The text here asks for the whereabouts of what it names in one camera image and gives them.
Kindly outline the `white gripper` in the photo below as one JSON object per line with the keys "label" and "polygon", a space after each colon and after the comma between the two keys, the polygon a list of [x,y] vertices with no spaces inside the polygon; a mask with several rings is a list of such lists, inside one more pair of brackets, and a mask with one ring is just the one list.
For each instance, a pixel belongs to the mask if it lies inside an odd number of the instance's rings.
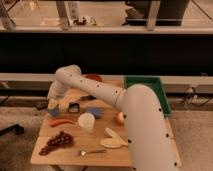
{"label": "white gripper", "polygon": [[63,99],[67,90],[68,88],[64,84],[58,81],[54,81],[51,84],[48,95],[47,95],[47,98],[50,99],[48,103],[47,111],[49,112],[51,116],[54,116],[54,117],[58,116],[60,113],[60,110],[62,112],[68,111],[69,101],[66,99]]}

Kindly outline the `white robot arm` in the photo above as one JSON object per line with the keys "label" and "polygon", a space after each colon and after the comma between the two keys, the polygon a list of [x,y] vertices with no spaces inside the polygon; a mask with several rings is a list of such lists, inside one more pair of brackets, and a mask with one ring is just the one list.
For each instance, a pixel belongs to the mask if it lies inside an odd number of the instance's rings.
{"label": "white robot arm", "polygon": [[135,171],[180,171],[155,92],[146,85],[127,89],[87,79],[77,65],[56,70],[49,99],[62,99],[69,88],[77,88],[120,110],[124,116]]}

